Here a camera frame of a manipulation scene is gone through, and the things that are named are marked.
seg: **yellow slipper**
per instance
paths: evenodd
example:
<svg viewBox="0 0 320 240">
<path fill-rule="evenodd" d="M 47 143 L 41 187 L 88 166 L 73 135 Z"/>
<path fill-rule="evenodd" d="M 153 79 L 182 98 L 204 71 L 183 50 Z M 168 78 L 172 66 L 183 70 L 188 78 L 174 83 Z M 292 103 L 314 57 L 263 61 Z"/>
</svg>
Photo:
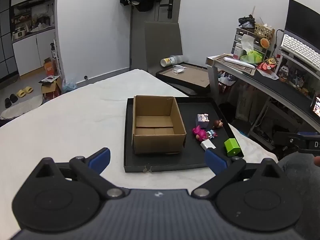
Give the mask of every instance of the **yellow slipper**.
<svg viewBox="0 0 320 240">
<path fill-rule="evenodd" d="M 23 91 L 22 89 L 20 89 L 20 90 L 18 91 L 18 93 L 17 93 L 17 96 L 18 96 L 19 98 L 23 98 L 25 95 L 26 95 L 26 93 L 25 93 L 25 91 Z"/>
<path fill-rule="evenodd" d="M 27 94 L 29 94 L 29 93 L 31 93 L 32 91 L 33 91 L 33 88 L 32 87 L 26 87 L 25 89 L 24 89 L 24 91 L 27 93 Z"/>
</svg>

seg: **cardboard tray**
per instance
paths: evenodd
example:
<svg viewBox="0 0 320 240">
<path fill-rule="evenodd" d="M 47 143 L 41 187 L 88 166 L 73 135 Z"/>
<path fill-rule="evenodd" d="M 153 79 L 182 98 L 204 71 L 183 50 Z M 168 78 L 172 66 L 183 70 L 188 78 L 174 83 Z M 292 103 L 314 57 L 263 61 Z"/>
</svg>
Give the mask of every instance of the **cardboard tray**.
<svg viewBox="0 0 320 240">
<path fill-rule="evenodd" d="M 173 83 L 194 90 L 197 93 L 210 92 L 209 76 L 207 68 L 190 63 L 180 63 L 179 65 L 189 67 L 184 73 L 175 75 L 172 73 L 173 66 L 169 66 L 156 73 L 156 78 L 166 83 Z"/>
<path fill-rule="evenodd" d="M 176 171 L 206 167 L 204 150 L 192 133 L 197 114 L 209 114 L 209 127 L 213 121 L 222 119 L 223 127 L 216 129 L 218 136 L 212 139 L 215 151 L 226 155 L 224 142 L 234 138 L 234 134 L 222 112 L 212 98 L 176 97 L 180 114 L 187 131 L 186 144 L 179 154 L 139 154 L 134 153 L 132 139 L 133 98 L 128 98 L 124 128 L 124 170 L 125 172 Z"/>
</svg>

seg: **black cable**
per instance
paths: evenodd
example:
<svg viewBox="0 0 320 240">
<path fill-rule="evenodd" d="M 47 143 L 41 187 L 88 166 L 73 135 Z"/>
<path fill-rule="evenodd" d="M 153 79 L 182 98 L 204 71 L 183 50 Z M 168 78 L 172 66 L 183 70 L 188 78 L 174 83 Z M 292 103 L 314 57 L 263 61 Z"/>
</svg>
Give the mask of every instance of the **black cable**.
<svg viewBox="0 0 320 240">
<path fill-rule="evenodd" d="M 276 43 L 275 43 L 275 45 L 274 45 L 274 47 L 273 47 L 272 55 L 274 54 L 274 52 L 275 52 L 275 50 L 276 50 L 276 47 L 277 47 L 277 35 L 278 35 L 278 31 L 282 31 L 282 32 L 284 33 L 284 30 L 281 30 L 281 29 L 278 29 L 278 30 L 276 31 Z"/>
</svg>

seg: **blue gripper pad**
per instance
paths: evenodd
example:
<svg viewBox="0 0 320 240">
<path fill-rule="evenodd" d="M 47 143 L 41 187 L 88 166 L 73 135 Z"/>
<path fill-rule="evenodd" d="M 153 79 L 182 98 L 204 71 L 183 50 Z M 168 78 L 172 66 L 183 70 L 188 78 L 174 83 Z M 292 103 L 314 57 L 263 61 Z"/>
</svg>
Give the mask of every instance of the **blue gripper pad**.
<svg viewBox="0 0 320 240">
<path fill-rule="evenodd" d="M 212 148 L 206 149 L 204 153 L 204 161 L 213 173 L 218 175 L 227 168 L 228 163 L 226 160 L 216 155 L 212 150 Z"/>
<path fill-rule="evenodd" d="M 100 174 L 110 163 L 110 150 L 102 148 L 88 158 L 88 167 Z"/>
</svg>

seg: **metal screw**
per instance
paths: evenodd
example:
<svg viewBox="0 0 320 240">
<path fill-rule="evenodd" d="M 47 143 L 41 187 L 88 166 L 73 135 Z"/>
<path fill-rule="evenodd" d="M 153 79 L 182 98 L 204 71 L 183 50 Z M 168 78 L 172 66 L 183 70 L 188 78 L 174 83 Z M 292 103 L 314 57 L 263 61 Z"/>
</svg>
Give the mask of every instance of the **metal screw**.
<svg viewBox="0 0 320 240">
<path fill-rule="evenodd" d="M 210 191 L 206 188 L 197 188 L 193 191 L 193 193 L 198 197 L 206 197 L 209 195 Z"/>
<path fill-rule="evenodd" d="M 122 190 L 119 188 L 111 188 L 111 189 L 108 189 L 107 195 L 109 197 L 119 197 L 122 195 Z"/>
</svg>

